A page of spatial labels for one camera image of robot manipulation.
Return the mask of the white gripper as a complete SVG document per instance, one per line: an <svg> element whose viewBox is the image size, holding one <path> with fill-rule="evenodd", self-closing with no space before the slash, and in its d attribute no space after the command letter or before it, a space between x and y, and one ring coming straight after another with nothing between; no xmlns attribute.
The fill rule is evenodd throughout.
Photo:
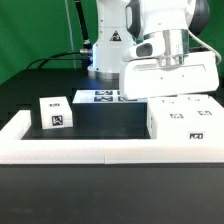
<svg viewBox="0 0 224 224"><path fill-rule="evenodd" d="M215 91L219 77L211 51L190 53L181 66L158 66L155 59L126 63L119 78L123 98L135 100L158 96Z"/></svg>

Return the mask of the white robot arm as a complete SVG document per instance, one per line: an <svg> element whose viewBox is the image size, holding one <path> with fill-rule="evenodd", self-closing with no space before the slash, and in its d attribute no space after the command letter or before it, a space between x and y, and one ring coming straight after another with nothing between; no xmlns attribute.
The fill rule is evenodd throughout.
<svg viewBox="0 0 224 224"><path fill-rule="evenodd" d="M98 39L89 75L117 79L123 98L214 91L221 56L189 46L206 27L207 0L96 0Z"/></svg>

